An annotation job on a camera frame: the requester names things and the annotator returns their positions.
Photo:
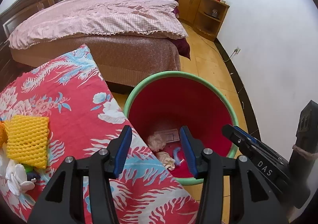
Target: crumpled tissue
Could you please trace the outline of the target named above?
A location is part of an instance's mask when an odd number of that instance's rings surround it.
[[[168,170],[175,169],[175,160],[172,157],[170,157],[169,153],[160,151],[155,153],[155,156]]]
[[[7,179],[9,190],[16,196],[35,187],[36,179],[27,180],[24,166],[7,158],[5,143],[0,149],[0,177]]]
[[[20,196],[21,192],[32,190],[36,182],[36,179],[28,181],[24,166],[12,159],[8,163],[5,179],[8,181],[9,190],[16,196]]]
[[[163,150],[167,142],[159,134],[150,135],[147,139],[147,145],[152,152]]]

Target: wooden dresser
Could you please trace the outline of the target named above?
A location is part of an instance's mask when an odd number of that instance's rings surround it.
[[[179,2],[179,20],[191,26],[195,32],[214,41],[221,28],[228,5],[217,0],[175,0]],[[217,10],[217,18],[212,11]]]

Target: blue plastic piece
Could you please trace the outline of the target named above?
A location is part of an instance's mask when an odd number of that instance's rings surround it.
[[[185,155],[185,158],[187,160],[188,169],[190,173],[194,176],[194,178],[197,178],[199,172],[197,170],[196,166],[196,157],[194,155],[194,152],[191,148],[190,142],[188,140],[188,137],[183,129],[183,127],[180,129],[180,141],[182,145],[182,149]]]
[[[173,159],[175,160],[175,164],[177,166],[180,166],[181,165],[181,161],[180,159],[178,158],[178,152],[181,150],[180,147],[176,147],[174,150],[173,150]]]
[[[123,141],[120,144],[118,152],[115,156],[115,168],[114,168],[114,175],[117,178],[124,169],[125,161],[127,158],[128,150],[132,141],[133,132],[131,127],[127,129]]]
[[[234,126],[234,129],[236,129],[236,130],[239,131],[241,134],[243,134],[244,136],[246,136],[250,141],[252,141],[252,142],[254,142],[255,144],[257,144],[257,139],[255,139],[254,137],[252,137],[251,135],[249,135],[247,132],[243,131],[240,127]]]

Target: yellow foam net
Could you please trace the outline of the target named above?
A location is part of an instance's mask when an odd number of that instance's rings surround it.
[[[7,157],[37,168],[47,166],[49,118],[15,115],[4,121]]]

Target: wall outlet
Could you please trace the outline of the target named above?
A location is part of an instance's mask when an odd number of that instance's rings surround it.
[[[240,50],[241,50],[240,47],[236,47],[235,50],[234,50],[235,54],[238,54],[240,52]]]

